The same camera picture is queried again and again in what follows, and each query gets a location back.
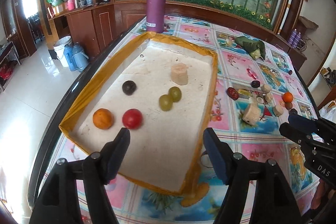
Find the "tablecloth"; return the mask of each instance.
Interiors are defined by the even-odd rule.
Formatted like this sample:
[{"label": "tablecloth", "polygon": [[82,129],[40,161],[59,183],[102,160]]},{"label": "tablecloth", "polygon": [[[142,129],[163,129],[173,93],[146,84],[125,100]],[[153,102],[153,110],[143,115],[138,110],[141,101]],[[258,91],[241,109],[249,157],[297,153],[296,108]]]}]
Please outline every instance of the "tablecloth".
[{"label": "tablecloth", "polygon": [[[146,18],[119,42],[100,68],[125,44],[145,31]],[[265,61],[261,59],[254,61],[234,42],[234,39],[243,35],[249,39],[256,39],[255,37],[209,22],[184,17],[165,16],[164,34],[181,37],[217,52],[218,76],[209,127],[212,127],[220,140],[228,143],[233,151],[242,153],[250,160],[265,162],[270,158],[275,159],[291,186],[301,213],[307,211],[318,184],[318,177],[303,166],[305,158],[300,147],[279,133],[280,124],[287,122],[288,111],[284,108],[284,114],[281,117],[276,117],[272,111],[275,104],[284,106],[282,94],[290,91],[294,96],[293,107],[298,110],[299,115],[316,118],[312,103],[294,72],[288,54],[265,42]],[[262,115],[255,127],[241,120],[249,98],[260,92],[251,87],[253,80],[271,85],[274,96],[271,103],[259,104]],[[237,101],[233,101],[226,94],[230,86],[239,91],[240,98]],[[74,161],[84,159],[86,156],[70,140],[61,135],[40,189],[57,159],[63,157],[68,161]],[[202,174],[199,182],[208,183],[210,190],[203,199],[190,207],[181,205],[182,197],[154,193],[117,175],[106,186],[106,191],[119,222],[212,223],[221,207],[227,186],[216,177],[213,168],[209,166],[208,158],[203,157],[201,164]],[[256,182],[251,181],[241,223],[249,221],[255,186]],[[77,181],[77,187],[84,223],[91,223],[83,182]]]}]

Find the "bright window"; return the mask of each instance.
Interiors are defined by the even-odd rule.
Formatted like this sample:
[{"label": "bright window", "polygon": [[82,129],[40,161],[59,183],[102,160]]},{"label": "bright window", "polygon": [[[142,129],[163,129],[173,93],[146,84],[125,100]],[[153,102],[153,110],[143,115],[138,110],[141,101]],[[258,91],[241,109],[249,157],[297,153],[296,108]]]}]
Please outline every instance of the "bright window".
[{"label": "bright window", "polygon": [[22,4],[26,18],[31,17],[38,12],[36,0],[22,0]]}]

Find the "blue plastic jug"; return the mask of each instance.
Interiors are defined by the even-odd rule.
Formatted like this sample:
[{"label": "blue plastic jug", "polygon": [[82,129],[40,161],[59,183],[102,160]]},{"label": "blue plastic jug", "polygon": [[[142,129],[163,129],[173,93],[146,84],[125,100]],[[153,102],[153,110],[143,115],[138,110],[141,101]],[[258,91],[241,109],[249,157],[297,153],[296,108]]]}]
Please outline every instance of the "blue plastic jug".
[{"label": "blue plastic jug", "polygon": [[74,64],[76,70],[82,72],[86,66],[89,64],[89,57],[84,53],[83,47],[79,43],[75,43],[72,49],[71,61]]},{"label": "blue plastic jug", "polygon": [[64,47],[64,53],[63,54],[65,56],[65,59],[68,62],[70,70],[75,71],[76,70],[76,65],[72,61],[72,49],[73,49],[72,45],[66,45]]}]

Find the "bolt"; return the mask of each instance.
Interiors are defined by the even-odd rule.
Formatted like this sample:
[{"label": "bolt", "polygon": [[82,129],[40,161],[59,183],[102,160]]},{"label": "bolt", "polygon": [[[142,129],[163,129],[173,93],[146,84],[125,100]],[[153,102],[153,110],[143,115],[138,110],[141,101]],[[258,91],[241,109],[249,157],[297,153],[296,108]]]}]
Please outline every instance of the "bolt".
[{"label": "bolt", "polygon": [[233,157],[236,159],[236,160],[241,160],[243,158],[243,155],[241,153],[233,153]]},{"label": "bolt", "polygon": [[93,158],[93,159],[97,159],[97,158],[99,158],[100,157],[100,153],[99,152],[93,152],[92,154],[91,154],[91,158]]},{"label": "bolt", "polygon": [[270,165],[274,166],[274,165],[277,164],[277,161],[274,160],[274,159],[269,159],[269,160],[268,160],[268,163],[269,163]]},{"label": "bolt", "polygon": [[65,163],[65,158],[60,158],[60,159],[58,159],[58,160],[56,161],[56,163],[57,163],[58,165],[62,165],[63,163]]}]

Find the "purple bottle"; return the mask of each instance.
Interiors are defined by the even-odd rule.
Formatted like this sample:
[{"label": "purple bottle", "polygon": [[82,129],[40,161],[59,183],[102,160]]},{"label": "purple bottle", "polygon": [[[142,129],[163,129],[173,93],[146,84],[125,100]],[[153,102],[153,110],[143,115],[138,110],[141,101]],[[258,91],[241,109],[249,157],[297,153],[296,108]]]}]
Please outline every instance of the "purple bottle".
[{"label": "purple bottle", "polygon": [[296,48],[296,46],[298,45],[299,41],[301,39],[301,33],[298,32],[294,38],[294,41],[292,43],[292,47]]},{"label": "purple bottle", "polygon": [[147,30],[163,32],[166,0],[147,0]]},{"label": "purple bottle", "polygon": [[297,34],[296,29],[292,30],[291,35],[289,36],[289,39],[287,40],[289,45],[293,43],[296,34]]}]

